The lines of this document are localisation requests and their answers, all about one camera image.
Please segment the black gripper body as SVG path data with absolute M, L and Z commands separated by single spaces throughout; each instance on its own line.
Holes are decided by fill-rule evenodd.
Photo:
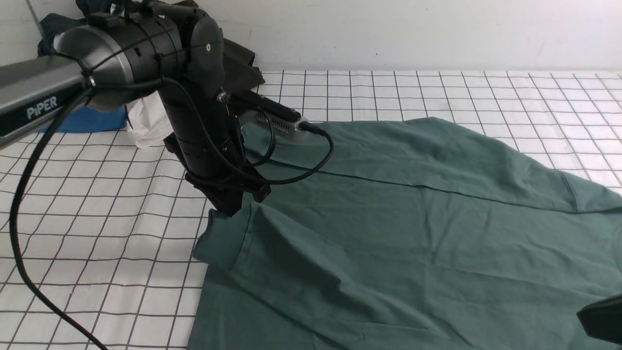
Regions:
M 201 177 L 193 173 L 187 164 L 185 171 L 185 180 L 202 192 L 218 212 L 228 217 L 242 208 L 244 193 L 250 193 L 256 202 L 262 202 L 271 193 L 269 184 L 249 181 L 230 169 L 218 171 L 211 177 Z

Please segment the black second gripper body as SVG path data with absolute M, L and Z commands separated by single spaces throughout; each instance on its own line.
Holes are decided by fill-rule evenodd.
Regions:
M 622 295 L 607 297 L 577 312 L 589 337 L 622 345 Z

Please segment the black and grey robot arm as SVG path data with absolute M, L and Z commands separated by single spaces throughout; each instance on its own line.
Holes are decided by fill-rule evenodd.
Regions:
M 619 350 L 621 76 L 235 77 L 87 1 L 1 67 L 3 350 Z

